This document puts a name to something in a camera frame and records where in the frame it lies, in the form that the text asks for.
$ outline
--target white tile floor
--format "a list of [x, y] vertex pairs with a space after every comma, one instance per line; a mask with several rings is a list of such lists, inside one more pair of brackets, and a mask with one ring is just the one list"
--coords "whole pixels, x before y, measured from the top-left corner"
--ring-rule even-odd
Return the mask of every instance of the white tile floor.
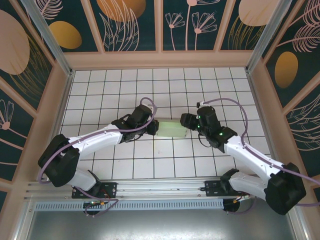
[[[77, 71], [63, 118], [66, 137], [90, 133], [131, 114], [142, 97], [158, 106], [156, 119], [196, 114], [196, 103], [217, 98], [239, 101], [249, 118], [246, 141], [269, 154], [259, 115], [242, 67], [163, 68]], [[242, 134], [243, 115], [228, 101], [212, 103], [222, 125]], [[221, 176], [231, 168], [252, 172], [240, 161], [203, 147], [196, 132], [186, 138], [153, 137], [101, 149], [79, 161], [100, 179], [145, 179]]]

